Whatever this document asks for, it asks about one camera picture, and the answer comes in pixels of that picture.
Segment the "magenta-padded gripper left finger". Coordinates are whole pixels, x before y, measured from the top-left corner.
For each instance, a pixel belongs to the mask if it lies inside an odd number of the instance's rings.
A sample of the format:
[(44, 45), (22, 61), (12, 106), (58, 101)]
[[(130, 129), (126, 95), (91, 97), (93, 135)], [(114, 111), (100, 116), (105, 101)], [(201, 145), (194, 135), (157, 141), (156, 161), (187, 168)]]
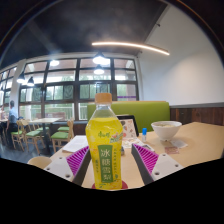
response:
[(44, 170), (81, 186), (90, 160), (89, 147), (86, 146), (67, 157), (59, 156), (46, 166)]

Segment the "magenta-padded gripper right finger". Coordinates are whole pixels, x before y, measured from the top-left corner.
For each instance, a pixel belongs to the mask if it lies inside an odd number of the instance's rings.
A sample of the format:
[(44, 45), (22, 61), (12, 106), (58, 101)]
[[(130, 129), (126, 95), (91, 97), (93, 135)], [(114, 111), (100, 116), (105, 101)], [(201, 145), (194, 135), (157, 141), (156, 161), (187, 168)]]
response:
[(168, 154), (158, 155), (137, 144), (132, 145), (131, 153), (145, 185), (183, 169), (183, 166)]

